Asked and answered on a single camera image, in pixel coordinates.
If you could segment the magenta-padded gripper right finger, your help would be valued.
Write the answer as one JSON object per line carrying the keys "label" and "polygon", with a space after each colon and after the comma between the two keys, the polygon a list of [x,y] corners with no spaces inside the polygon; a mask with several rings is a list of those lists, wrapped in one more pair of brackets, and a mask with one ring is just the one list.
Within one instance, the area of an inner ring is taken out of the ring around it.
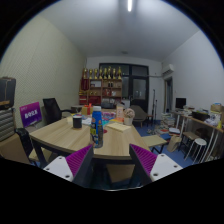
{"label": "magenta-padded gripper right finger", "polygon": [[182,169],[167,155],[156,155],[134,144],[129,145],[129,154],[135,164],[130,187],[145,186]]}

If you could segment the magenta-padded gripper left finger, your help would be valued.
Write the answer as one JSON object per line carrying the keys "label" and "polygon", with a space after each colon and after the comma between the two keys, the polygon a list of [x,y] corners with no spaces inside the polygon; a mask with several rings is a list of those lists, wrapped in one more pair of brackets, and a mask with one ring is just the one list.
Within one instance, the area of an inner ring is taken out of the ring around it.
{"label": "magenta-padded gripper left finger", "polygon": [[91,181],[93,146],[88,145],[67,157],[58,156],[44,170],[87,188]]}

